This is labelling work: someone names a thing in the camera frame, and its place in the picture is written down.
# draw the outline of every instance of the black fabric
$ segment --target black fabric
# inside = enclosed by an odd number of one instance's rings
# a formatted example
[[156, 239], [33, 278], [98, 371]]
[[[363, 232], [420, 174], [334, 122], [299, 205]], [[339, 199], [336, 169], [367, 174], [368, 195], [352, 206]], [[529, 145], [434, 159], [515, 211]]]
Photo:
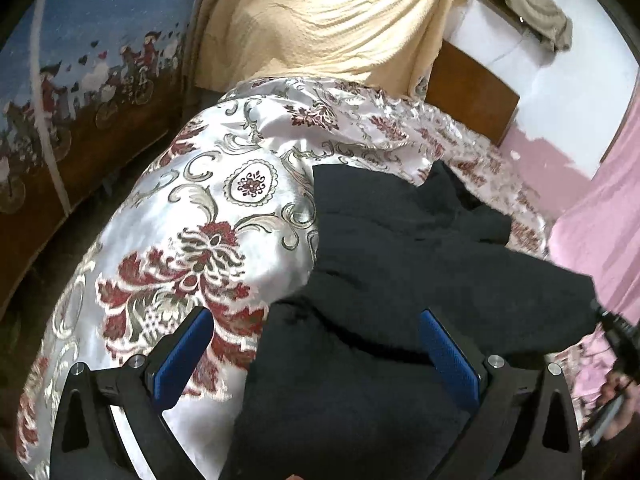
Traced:
[[507, 250], [511, 221], [437, 162], [420, 187], [316, 166], [309, 281], [271, 305], [221, 478], [424, 480], [467, 419], [418, 339], [439, 306], [485, 354], [595, 327], [591, 279]]

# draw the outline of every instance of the metal screw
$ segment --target metal screw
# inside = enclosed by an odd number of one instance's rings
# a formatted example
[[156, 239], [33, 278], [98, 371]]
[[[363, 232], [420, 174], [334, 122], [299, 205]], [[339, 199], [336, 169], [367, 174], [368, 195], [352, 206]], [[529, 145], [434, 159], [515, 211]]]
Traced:
[[145, 363], [145, 359], [142, 354], [136, 354], [129, 359], [129, 366], [131, 368], [140, 368]]
[[557, 363], [549, 363], [549, 366], [546, 367], [546, 369], [549, 370], [549, 373], [551, 373], [551, 375], [560, 375], [560, 374], [562, 374], [562, 368]]
[[504, 359], [499, 355], [490, 355], [487, 361], [493, 368], [502, 368], [504, 366]]
[[72, 375], [80, 375], [84, 372], [84, 363], [74, 363], [69, 371]]

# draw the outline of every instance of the hanging towel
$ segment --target hanging towel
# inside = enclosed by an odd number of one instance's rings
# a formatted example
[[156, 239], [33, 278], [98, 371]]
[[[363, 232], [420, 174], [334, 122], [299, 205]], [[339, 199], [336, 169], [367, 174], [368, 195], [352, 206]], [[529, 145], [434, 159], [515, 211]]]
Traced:
[[453, 3], [217, 0], [194, 82], [224, 92], [254, 78], [332, 76], [412, 95], [438, 55]]
[[569, 50], [572, 43], [571, 18], [553, 0], [491, 0], [507, 12], [515, 12], [551, 51]]

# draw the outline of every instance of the blue painted sky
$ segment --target blue painted sky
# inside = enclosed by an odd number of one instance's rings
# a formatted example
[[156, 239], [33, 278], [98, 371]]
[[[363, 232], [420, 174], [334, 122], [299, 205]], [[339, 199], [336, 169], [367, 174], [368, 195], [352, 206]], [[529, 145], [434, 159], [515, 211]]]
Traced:
[[[69, 88], [92, 72], [101, 62], [98, 54], [107, 51], [109, 66], [122, 63], [120, 47], [130, 44], [134, 51], [142, 49], [145, 33], [150, 30], [166, 33], [184, 27], [190, 17], [193, 0], [46, 0], [40, 65], [62, 60], [57, 85]], [[28, 44], [33, 7], [22, 18], [14, 33], [0, 52], [0, 108], [8, 100], [23, 104], [30, 98]], [[92, 48], [90, 43], [98, 41]], [[162, 50], [169, 39], [156, 43]], [[78, 59], [88, 56], [86, 64]], [[0, 116], [0, 128], [6, 126]]]

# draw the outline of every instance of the bedspread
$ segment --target bedspread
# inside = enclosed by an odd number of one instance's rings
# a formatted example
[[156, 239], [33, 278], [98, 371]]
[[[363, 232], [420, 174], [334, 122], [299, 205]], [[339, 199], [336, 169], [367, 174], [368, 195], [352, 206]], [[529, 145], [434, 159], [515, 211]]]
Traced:
[[[164, 418], [203, 475], [217, 478], [268, 305], [302, 286], [314, 264], [312, 166], [348, 164], [419, 185], [437, 159], [512, 215], [512, 249], [545, 256], [548, 223], [510, 163], [435, 107], [292, 77], [240, 83], [195, 116], [142, 174], [47, 324], [17, 419], [17, 453], [29, 473], [48, 478], [52, 425], [73, 362], [97, 369], [148, 353], [201, 304], [215, 334]], [[152, 478], [124, 416], [114, 416], [138, 473]]]

